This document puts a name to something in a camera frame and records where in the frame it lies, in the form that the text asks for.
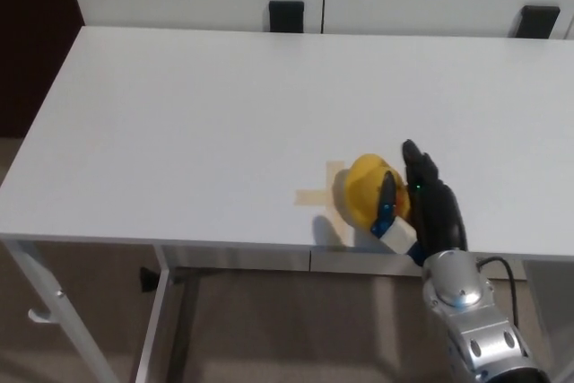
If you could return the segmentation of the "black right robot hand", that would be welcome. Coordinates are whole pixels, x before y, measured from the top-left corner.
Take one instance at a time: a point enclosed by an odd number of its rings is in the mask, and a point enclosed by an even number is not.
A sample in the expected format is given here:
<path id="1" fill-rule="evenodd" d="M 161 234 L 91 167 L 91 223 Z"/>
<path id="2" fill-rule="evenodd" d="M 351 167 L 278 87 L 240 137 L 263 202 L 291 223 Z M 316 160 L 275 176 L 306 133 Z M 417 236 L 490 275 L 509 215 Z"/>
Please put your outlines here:
<path id="1" fill-rule="evenodd" d="M 417 265 L 434 254 L 452 249 L 467 250 L 465 226 L 457 199 L 452 189 L 439 178 L 439 169 L 428 153 L 422 152 L 412 140 L 402 144 L 406 173 L 405 191 L 409 198 L 410 224 L 415 230 L 416 241 L 407 255 Z M 399 217 L 396 193 L 398 183 L 393 170 L 376 154 L 364 157 L 370 171 L 382 172 L 373 180 L 374 219 L 369 231 L 382 238 Z"/>

